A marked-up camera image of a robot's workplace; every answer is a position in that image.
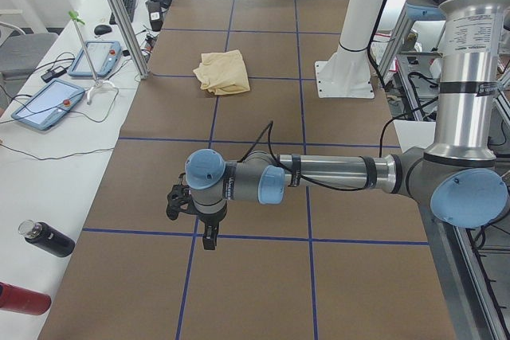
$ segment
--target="red water bottle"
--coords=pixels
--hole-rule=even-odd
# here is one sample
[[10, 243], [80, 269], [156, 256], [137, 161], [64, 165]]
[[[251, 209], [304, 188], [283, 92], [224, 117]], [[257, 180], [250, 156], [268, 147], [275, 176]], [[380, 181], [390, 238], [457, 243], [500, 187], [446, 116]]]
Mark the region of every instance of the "red water bottle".
[[0, 310], [42, 315], [50, 304], [51, 298], [46, 294], [0, 282]]

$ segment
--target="white table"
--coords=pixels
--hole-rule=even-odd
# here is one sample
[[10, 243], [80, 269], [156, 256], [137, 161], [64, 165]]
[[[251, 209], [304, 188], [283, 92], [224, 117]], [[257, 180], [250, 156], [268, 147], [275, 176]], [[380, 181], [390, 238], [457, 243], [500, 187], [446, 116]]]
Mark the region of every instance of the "white table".
[[[144, 25], [150, 26], [144, 3], [145, 0], [138, 1], [132, 23], [135, 33], [142, 31]], [[111, 13], [106, 0], [86, 0], [79, 12], [80, 18], [86, 23], [82, 29], [85, 40], [95, 39], [94, 27], [108, 24]], [[137, 37], [142, 42], [145, 33]], [[120, 41], [123, 49], [126, 49], [116, 25], [111, 33], [100, 39]], [[55, 60], [64, 51], [76, 55], [79, 49], [76, 30], [74, 25], [69, 23], [41, 63]], [[119, 68], [124, 60], [125, 58], [120, 59], [116, 67]], [[42, 88], [45, 85], [41, 80], [42, 73], [40, 71], [33, 74], [20, 94], [31, 95]], [[94, 123], [77, 114], [67, 115], [47, 132], [32, 130], [18, 122], [4, 123], [0, 124], [0, 139], [9, 147], [39, 157], [58, 157], [75, 152], [113, 148], [138, 87], [137, 75], [135, 66], [130, 61], [112, 78], [120, 93], [110, 116], [103, 123]], [[76, 80], [67, 75], [61, 79], [84, 88], [93, 85], [92, 80]], [[74, 110], [86, 113], [94, 119], [102, 119], [114, 95], [112, 90], [98, 92], [90, 106], [85, 103], [84, 97]], [[0, 121], [9, 120], [10, 114], [18, 106], [18, 103], [13, 102]], [[2, 282], [41, 291], [54, 298], [69, 257], [57, 258], [26, 243], [18, 234], [18, 226], [25, 219], [44, 221], [77, 240], [110, 156], [111, 151], [108, 151], [42, 162], [0, 147]], [[47, 315], [32, 316], [0, 311], [0, 338], [35, 339]]]

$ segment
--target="tablet screen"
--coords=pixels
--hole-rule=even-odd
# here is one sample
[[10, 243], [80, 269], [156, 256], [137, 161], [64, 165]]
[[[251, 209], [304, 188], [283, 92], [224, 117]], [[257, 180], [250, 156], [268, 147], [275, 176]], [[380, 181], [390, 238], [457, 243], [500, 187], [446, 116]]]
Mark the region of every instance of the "tablet screen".
[[[110, 53], [110, 49], [112, 48], [112, 43], [110, 42], [88, 42], [87, 43], [87, 51], [90, 56], [90, 60], [94, 65], [94, 69], [96, 72], [99, 72], [104, 65], [106, 59], [108, 59], [108, 54]], [[74, 68], [74, 72], [86, 72], [90, 73], [90, 65], [88, 65], [87, 57], [85, 54], [81, 55], [80, 61], [78, 65]]]
[[60, 106], [64, 100], [68, 100], [79, 94], [80, 91], [76, 88], [55, 81], [51, 87], [47, 88], [37, 97], [31, 99], [28, 104], [17, 113], [17, 119], [24, 119], [35, 124], [41, 124], [52, 113], [60, 110], [57, 106]]

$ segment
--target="label sticker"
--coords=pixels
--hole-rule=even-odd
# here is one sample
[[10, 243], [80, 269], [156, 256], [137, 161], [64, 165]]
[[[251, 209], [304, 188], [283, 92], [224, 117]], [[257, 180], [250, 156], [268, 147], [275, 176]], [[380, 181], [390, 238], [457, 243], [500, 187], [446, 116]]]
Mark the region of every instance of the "label sticker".
[[473, 15], [448, 21], [443, 56], [491, 51], [494, 48], [492, 33], [495, 29], [495, 16], [494, 14]]

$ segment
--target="power adapter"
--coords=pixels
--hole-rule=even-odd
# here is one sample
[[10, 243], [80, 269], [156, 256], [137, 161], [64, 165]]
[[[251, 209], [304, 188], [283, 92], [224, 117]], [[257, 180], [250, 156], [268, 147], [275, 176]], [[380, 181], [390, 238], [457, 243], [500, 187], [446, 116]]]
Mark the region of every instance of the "power adapter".
[[45, 83], [50, 82], [53, 79], [56, 79], [57, 77], [62, 76], [64, 73], [67, 72], [67, 68], [61, 67], [60, 65], [58, 67], [48, 69], [48, 71], [41, 76], [42, 80]]

